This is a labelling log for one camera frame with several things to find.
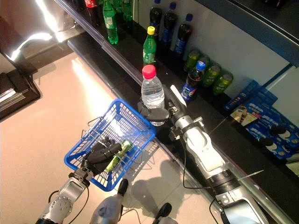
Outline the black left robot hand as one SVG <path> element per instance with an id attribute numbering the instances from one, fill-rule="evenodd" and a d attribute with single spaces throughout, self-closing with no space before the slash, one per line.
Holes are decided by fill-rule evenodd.
<path id="1" fill-rule="evenodd" d="M 114 155 L 121 150 L 120 143 L 116 143 L 115 140 L 110 140 L 106 137 L 98 141 L 91 148 L 91 151 L 84 156 L 80 167 L 90 170 L 93 176 L 96 176 L 107 168 Z"/>

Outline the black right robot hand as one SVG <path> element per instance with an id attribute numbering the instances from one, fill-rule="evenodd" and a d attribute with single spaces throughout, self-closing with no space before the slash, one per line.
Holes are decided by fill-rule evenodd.
<path id="1" fill-rule="evenodd" d="M 176 96 L 168 96 L 165 98 L 166 108 L 149 109 L 145 106 L 142 98 L 137 103 L 138 112 L 148 121 L 151 122 L 171 122 L 173 125 L 188 115 L 188 110 L 184 104 Z"/>

